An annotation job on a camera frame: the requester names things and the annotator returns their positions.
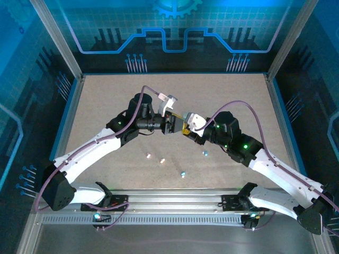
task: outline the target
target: gear graphic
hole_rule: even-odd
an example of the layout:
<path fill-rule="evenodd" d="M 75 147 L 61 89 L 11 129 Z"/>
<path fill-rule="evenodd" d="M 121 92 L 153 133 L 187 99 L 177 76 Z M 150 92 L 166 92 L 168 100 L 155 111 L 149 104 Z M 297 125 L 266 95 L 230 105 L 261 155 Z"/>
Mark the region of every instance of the gear graphic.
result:
<path fill-rule="evenodd" d="M 166 17 L 172 16 L 174 19 L 180 16 L 184 18 L 185 14 L 190 15 L 197 5 L 202 4 L 202 0 L 153 0 L 153 11 L 158 11 L 159 15 L 165 14 Z"/>
<path fill-rule="evenodd" d="M 11 17 L 23 26 L 33 15 L 33 7 L 29 0 L 0 0 L 0 5 L 6 6 Z"/>

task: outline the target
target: table surface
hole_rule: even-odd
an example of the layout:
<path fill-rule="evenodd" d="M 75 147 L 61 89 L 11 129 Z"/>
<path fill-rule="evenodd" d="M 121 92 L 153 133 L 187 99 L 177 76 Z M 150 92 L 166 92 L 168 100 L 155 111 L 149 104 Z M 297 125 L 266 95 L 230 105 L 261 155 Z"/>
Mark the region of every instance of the table surface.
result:
<path fill-rule="evenodd" d="M 98 134 L 128 107 L 143 85 L 179 100 L 173 112 L 211 117 L 227 102 L 244 100 L 256 110 L 268 148 L 291 165 L 271 98 L 262 74 L 161 74 L 87 76 L 70 133 L 67 152 Z M 160 100 L 152 93 L 153 108 Z M 243 133 L 261 140 L 255 119 L 246 106 L 233 105 Z M 102 182 L 109 189 L 138 188 L 241 188 L 248 182 L 277 187 L 266 177 L 232 161 L 218 146 L 205 146 L 176 133 L 139 136 L 90 166 L 77 182 Z"/>

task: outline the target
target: robotic arm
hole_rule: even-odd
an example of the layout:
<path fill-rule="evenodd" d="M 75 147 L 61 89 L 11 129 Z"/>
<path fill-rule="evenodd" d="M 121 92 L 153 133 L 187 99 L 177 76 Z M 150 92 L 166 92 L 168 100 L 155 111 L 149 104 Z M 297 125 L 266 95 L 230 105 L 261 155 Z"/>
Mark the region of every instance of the robotic arm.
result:
<path fill-rule="evenodd" d="M 158 98 L 163 102 L 155 114 L 151 105 L 152 98 L 143 94 L 140 108 L 132 124 L 114 136 L 133 118 L 140 99 L 140 94 L 136 94 L 130 101 L 128 109 L 112 119 L 98 135 L 80 148 L 56 158 L 53 164 L 41 173 L 35 188 L 40 191 L 43 183 L 50 178 L 42 197 L 52 210 L 61 210 L 71 203 L 90 203 L 99 207 L 112 205 L 111 192 L 102 183 L 84 186 L 74 183 L 74 180 L 100 158 L 136 138 L 139 130 L 151 132 L 161 130 L 163 134 L 182 131 L 184 136 L 197 144 L 204 145 L 209 141 L 221 146 L 234 161 L 260 172 L 287 192 L 287 194 L 275 192 L 248 183 L 238 194 L 243 207 L 263 207 L 286 214 L 296 219 L 308 231 L 322 234 L 333 209 L 313 190 L 316 189 L 333 200 L 328 187 L 296 172 L 271 153 L 268 156 L 263 144 L 241 132 L 238 120 L 230 112 L 220 112 L 213 121 L 194 113 L 190 113 L 183 120 L 166 110 L 172 109 L 176 98 L 164 94 L 158 94 Z M 61 170 L 52 176 L 58 167 L 61 167 Z M 308 187 L 298 181 L 298 178 L 307 182 Z"/>

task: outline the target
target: blue glowing line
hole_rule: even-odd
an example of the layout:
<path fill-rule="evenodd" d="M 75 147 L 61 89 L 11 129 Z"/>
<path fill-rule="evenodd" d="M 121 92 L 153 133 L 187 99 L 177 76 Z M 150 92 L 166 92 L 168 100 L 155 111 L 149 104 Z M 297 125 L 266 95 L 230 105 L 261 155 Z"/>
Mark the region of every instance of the blue glowing line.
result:
<path fill-rule="evenodd" d="M 336 146 L 334 139 L 332 137 L 332 128 L 333 128 L 333 122 L 334 120 L 336 120 L 339 117 L 339 111 L 335 112 L 331 118 L 329 119 L 329 124 L 328 124 L 328 129 L 327 129 L 327 136 L 329 139 L 329 142 L 331 143 L 331 146 L 333 148 L 333 151 L 335 153 L 335 155 L 337 156 L 337 160 L 339 161 L 339 150 L 338 147 Z"/>
<path fill-rule="evenodd" d="M 146 32 L 160 32 L 162 34 L 162 46 L 163 46 L 163 50 L 166 53 L 184 53 L 187 51 L 187 47 L 188 47 L 188 33 L 189 32 L 195 32 L 195 31 L 203 31 L 203 36 L 205 37 L 215 37 L 226 49 L 228 49 L 228 51 L 230 53 L 268 53 L 270 52 L 270 50 L 272 49 L 272 46 L 279 34 L 279 31 L 282 27 L 282 24 L 284 23 L 284 20 L 291 8 L 293 1 L 290 1 L 290 4 L 287 6 L 284 15 L 282 16 L 282 19 L 273 35 L 273 38 L 271 40 L 271 43 L 268 47 L 268 49 L 266 50 L 235 50 L 232 49 L 224 40 L 223 38 L 218 34 L 218 33 L 209 33 L 208 32 L 208 28 L 204 28 L 204 27 L 196 27 L 196 28 L 188 28 L 185 30 L 184 32 L 184 46 L 183 49 L 167 49 L 166 48 L 166 36 L 165 36 L 165 30 L 162 28 L 142 28 L 141 29 L 141 33 L 136 33 L 136 34 L 132 34 L 122 45 L 118 50 L 105 50 L 105 51 L 84 51 L 79 43 L 79 40 L 77 38 L 77 36 L 75 35 L 75 32 L 72 28 L 72 26 L 70 25 L 70 22 L 65 14 L 64 9 L 62 8 L 61 4 L 59 3 L 59 1 L 57 0 L 57 3 L 59 5 L 60 11 L 65 19 L 65 22 L 68 26 L 68 29 L 70 31 L 70 33 L 72 34 L 72 37 L 74 39 L 75 44 L 78 47 L 78 50 L 85 55 L 105 55 L 105 54 L 119 54 L 121 53 L 121 51 L 134 39 L 134 38 L 140 38 L 140 37 L 146 37 Z"/>
<path fill-rule="evenodd" d="M 0 192 L 1 192 L 1 189 L 2 187 L 4 186 L 4 183 L 5 183 L 5 180 L 7 178 L 7 175 L 8 175 L 8 172 L 10 171 L 10 168 L 12 166 L 12 163 L 14 161 L 14 157 L 16 155 L 16 152 L 17 150 L 19 149 L 19 145 L 22 141 L 22 138 L 23 138 L 23 130 L 22 130 L 22 124 L 21 124 L 21 121 L 19 119 L 18 116 L 16 116 L 13 112 L 11 112 L 10 110 L 8 110 L 7 108 L 5 108 L 4 105 L 0 104 L 0 108 L 7 114 L 10 116 L 10 118 L 12 118 L 16 124 L 17 124 L 17 128 L 19 129 L 19 137 L 15 143 L 15 146 L 13 148 L 13 151 L 11 153 L 11 156 L 10 156 L 10 159 L 8 160 L 7 162 L 7 165 L 6 165 L 6 168 L 4 170 L 4 173 L 2 174 L 2 177 L 0 179 Z"/>

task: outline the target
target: speckled work surface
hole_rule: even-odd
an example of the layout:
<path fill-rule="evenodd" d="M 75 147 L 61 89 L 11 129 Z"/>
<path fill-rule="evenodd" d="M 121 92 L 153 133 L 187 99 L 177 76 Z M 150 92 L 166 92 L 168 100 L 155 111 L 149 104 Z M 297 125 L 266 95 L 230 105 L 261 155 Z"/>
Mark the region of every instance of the speckled work surface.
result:
<path fill-rule="evenodd" d="M 241 99 L 256 110 L 269 149 L 290 165 L 276 115 L 262 74 L 163 74 L 87 76 L 67 151 L 94 137 L 112 118 L 128 107 L 134 94 L 148 85 L 179 99 L 173 112 L 212 114 L 225 103 Z M 152 95 L 157 111 L 160 100 Z M 245 106 L 231 106 L 242 132 L 260 140 L 255 119 Z M 216 145 L 199 146 L 180 133 L 139 136 L 89 167 L 76 180 L 100 181 L 108 188 L 237 188 L 247 182 L 264 187 L 274 183 L 233 162 Z"/>

